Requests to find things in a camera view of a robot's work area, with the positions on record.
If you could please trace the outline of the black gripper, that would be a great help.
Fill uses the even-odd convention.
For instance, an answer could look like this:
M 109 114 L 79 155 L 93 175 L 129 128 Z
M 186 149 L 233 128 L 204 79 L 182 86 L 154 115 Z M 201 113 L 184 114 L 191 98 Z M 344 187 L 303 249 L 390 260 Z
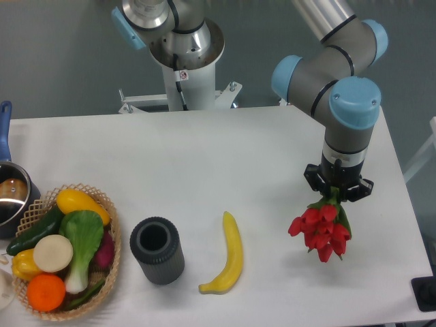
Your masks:
M 335 167 L 330 162 L 321 165 L 309 163 L 304 177 L 314 192 L 325 195 L 330 187 L 344 192 L 343 201 L 356 202 L 371 195 L 374 182 L 361 178 L 362 163 L 352 167 Z

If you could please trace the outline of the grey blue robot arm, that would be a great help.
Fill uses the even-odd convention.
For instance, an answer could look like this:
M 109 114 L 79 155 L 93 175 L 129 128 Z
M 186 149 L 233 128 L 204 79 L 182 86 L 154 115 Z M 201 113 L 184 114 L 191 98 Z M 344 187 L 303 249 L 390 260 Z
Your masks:
M 360 72 L 386 51 L 388 36 L 374 20 L 360 20 L 345 1 L 295 1 L 294 7 L 323 50 L 312 59 L 282 59 L 272 90 L 324 126 L 319 164 L 305 178 L 312 190 L 340 202 L 369 196 L 372 181 L 361 169 L 379 116 L 379 87 Z M 225 42 L 204 14 L 203 1 L 124 1 L 111 13 L 123 39 L 148 48 L 161 66 L 171 111 L 217 109 L 215 64 Z

